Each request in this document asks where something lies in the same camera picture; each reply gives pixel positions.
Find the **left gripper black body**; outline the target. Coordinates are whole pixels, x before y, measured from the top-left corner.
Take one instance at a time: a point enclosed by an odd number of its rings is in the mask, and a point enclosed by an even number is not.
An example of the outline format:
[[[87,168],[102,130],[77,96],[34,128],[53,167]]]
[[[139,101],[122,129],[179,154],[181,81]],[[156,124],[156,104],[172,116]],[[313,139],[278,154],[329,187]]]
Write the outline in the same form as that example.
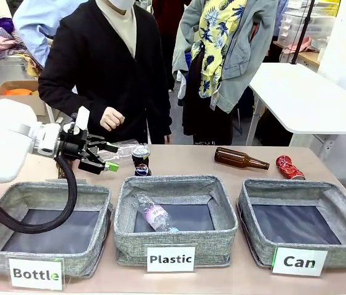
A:
[[[60,131],[57,157],[68,160],[82,160],[89,156],[87,151],[87,130],[79,130],[78,134],[68,133],[64,129]]]

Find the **person's right hand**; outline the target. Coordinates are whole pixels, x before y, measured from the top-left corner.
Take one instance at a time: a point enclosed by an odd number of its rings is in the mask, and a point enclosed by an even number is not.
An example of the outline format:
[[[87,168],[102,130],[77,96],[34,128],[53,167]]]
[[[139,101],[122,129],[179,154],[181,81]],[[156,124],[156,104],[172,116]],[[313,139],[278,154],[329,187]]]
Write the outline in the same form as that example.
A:
[[[107,107],[100,119],[100,125],[111,132],[124,123],[125,117],[116,109]]]

